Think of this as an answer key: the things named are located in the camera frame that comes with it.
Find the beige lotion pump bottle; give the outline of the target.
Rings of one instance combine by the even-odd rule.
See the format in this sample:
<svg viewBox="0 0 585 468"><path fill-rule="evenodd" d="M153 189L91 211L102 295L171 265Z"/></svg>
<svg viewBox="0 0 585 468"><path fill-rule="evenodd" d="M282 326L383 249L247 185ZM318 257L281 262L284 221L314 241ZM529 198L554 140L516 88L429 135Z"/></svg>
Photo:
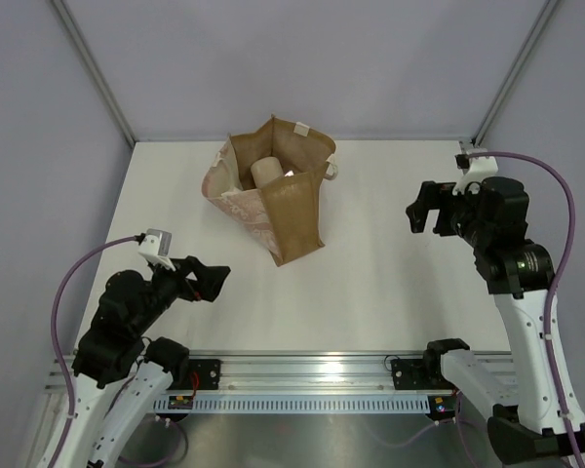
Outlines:
<svg viewBox="0 0 585 468"><path fill-rule="evenodd" d="M282 165L278 158L270 156L259 159L251 165L253 182L257 188L273 182L284 176Z"/></svg>

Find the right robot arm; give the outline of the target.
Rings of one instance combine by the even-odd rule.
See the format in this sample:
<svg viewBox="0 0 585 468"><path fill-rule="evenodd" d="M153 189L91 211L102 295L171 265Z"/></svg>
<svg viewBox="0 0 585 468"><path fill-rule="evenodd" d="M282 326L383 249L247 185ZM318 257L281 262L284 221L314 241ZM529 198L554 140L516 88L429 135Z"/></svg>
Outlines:
<svg viewBox="0 0 585 468"><path fill-rule="evenodd" d="M428 344L422 375L430 385L452 384L487 422L496 456L506 465L585 453L585 414L572 394L557 329L551 256L527 234L529 198L512 179L491 176L477 192L454 183L425 181L406 209L410 229L424 230L438 213L434 233L457 236L473 249L507 333L518 389L507 389L459 339Z"/></svg>

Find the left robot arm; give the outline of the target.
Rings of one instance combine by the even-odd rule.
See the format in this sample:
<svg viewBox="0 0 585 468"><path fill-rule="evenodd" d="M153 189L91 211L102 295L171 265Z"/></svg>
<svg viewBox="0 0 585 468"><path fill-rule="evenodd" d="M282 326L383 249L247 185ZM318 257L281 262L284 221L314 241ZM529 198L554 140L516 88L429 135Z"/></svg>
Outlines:
<svg viewBox="0 0 585 468"><path fill-rule="evenodd" d="M67 369L67 407L39 466L114 466L158 396L188 381L185 346L143 337L176 300L215 301L231 269L187 256L151 270L150 279L124 270L107 280Z"/></svg>

